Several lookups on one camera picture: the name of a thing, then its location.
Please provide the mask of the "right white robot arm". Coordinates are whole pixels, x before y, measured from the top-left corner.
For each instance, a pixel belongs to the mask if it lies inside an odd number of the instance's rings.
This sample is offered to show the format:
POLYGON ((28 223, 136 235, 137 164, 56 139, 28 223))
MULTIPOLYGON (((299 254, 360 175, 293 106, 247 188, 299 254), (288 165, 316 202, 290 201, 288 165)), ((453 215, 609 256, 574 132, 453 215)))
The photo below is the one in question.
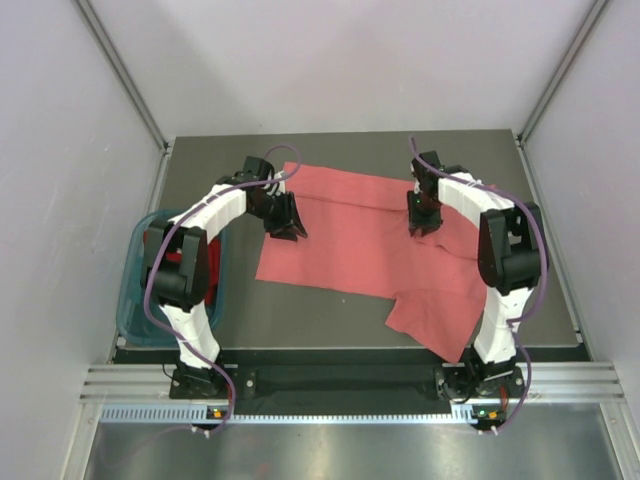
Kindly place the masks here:
POLYGON ((411 160, 414 188, 407 192, 409 232, 425 236, 444 224, 449 207, 479 232, 477 267, 487 287, 480 331, 466 380, 487 396, 515 374, 516 336, 535 288, 545 290, 549 268, 540 208, 483 184, 467 170, 445 167, 435 151, 411 160))

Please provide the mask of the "pink t shirt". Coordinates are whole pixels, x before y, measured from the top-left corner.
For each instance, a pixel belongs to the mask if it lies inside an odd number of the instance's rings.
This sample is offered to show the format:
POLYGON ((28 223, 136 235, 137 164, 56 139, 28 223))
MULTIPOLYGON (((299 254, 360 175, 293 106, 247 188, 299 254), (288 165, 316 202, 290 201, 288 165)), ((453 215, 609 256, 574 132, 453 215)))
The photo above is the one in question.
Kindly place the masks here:
POLYGON ((486 301, 478 228, 451 207, 434 233, 408 226, 409 182, 303 165, 286 182, 307 237, 266 237, 260 281, 392 299, 389 328, 458 362, 486 301))

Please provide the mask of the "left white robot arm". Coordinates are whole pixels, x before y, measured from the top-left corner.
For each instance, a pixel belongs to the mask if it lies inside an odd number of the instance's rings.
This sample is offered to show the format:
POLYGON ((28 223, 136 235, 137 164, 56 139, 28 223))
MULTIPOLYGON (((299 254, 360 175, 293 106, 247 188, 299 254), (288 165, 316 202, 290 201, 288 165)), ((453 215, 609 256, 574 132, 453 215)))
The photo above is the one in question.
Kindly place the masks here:
POLYGON ((220 394, 227 382, 225 370, 216 365, 220 345, 206 311, 212 277, 209 244, 245 214, 261 220, 274 239, 306 238, 295 195, 286 187, 300 167, 296 163, 290 172, 276 171, 266 159, 249 156, 241 170, 220 178, 186 212, 147 227, 140 280, 145 314, 174 335, 178 371, 191 377, 205 396, 220 394))

